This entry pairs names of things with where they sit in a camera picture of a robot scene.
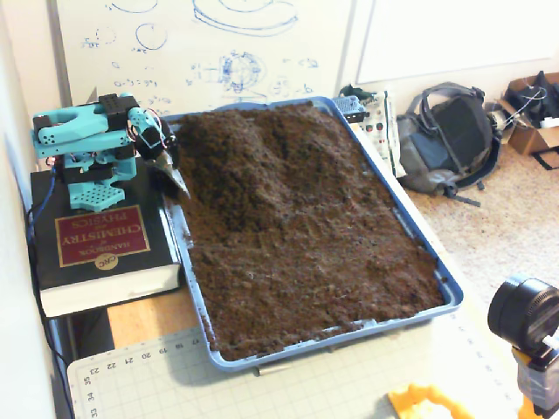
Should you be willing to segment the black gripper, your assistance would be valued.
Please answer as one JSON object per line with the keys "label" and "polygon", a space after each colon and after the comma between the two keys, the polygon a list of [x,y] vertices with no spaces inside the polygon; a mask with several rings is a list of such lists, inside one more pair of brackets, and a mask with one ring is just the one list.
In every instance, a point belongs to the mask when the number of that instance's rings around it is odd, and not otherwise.
{"label": "black gripper", "polygon": [[180,164],[180,149],[175,133],[166,120],[146,126],[135,139],[135,148],[144,160],[156,160],[163,152],[169,155],[173,169]]}

